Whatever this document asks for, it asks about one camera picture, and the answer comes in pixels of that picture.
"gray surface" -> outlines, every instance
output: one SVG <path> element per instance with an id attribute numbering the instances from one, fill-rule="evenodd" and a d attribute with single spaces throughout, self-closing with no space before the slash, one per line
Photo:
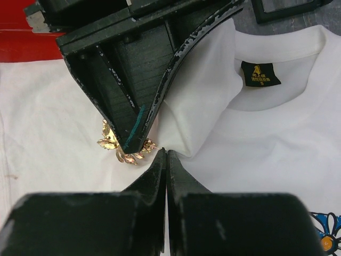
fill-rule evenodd
<path id="1" fill-rule="evenodd" d="M 267 10 L 289 7 L 309 2 L 310 0 L 263 0 Z M 272 21 L 265 25 L 256 22 L 251 0 L 247 0 L 244 10 L 234 18 L 236 29 L 252 35 L 276 35 L 297 31 L 314 25 L 323 25 L 333 33 L 341 36 L 341 0 L 334 0 L 314 12 L 279 21 Z"/>

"white t-shirt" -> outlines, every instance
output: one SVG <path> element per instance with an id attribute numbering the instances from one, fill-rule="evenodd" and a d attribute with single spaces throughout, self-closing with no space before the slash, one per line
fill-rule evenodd
<path id="1" fill-rule="evenodd" d="M 341 37 L 322 26 L 236 33 L 234 55 L 242 90 L 184 167 L 213 192 L 296 195 L 327 255 L 341 255 Z M 282 84 L 246 87 L 242 60 L 273 63 Z"/>
<path id="2" fill-rule="evenodd" d="M 341 237 L 340 57 L 341 38 L 322 26 L 251 36 L 227 21 L 182 65 L 151 137 L 211 191 L 298 196 L 331 252 Z M 242 60 L 273 63 L 282 84 L 246 88 Z M 26 193 L 120 191 L 155 155 L 131 166 L 96 144 L 102 117 L 61 60 L 0 64 L 0 114 L 0 225 Z"/>

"gold leaf ornament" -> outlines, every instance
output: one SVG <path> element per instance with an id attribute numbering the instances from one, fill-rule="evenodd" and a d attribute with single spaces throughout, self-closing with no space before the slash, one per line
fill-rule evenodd
<path id="1" fill-rule="evenodd" d="M 125 154 L 121 146 L 119 145 L 115 134 L 113 133 L 107 120 L 105 119 L 103 120 L 102 135 L 104 139 L 99 140 L 97 144 L 107 150 L 116 149 L 116 157 L 121 163 L 137 165 L 136 159 L 144 159 L 144 154 L 152 152 L 152 150 L 155 148 L 159 149 L 152 140 L 146 139 L 141 152 L 134 154 Z"/>

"red surface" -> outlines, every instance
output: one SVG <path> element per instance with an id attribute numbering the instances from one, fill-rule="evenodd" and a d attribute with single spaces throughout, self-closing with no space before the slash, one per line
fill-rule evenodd
<path id="1" fill-rule="evenodd" d="M 23 9 L 34 0 L 2 0 L 0 8 L 0 62 L 61 59 L 56 34 L 34 34 Z"/>

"black label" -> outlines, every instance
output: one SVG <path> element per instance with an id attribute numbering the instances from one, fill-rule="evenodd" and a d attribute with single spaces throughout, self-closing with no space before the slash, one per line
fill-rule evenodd
<path id="1" fill-rule="evenodd" d="M 275 75 L 272 63 L 254 64 L 243 61 L 241 68 L 244 71 L 246 86 L 268 87 L 281 84 Z"/>

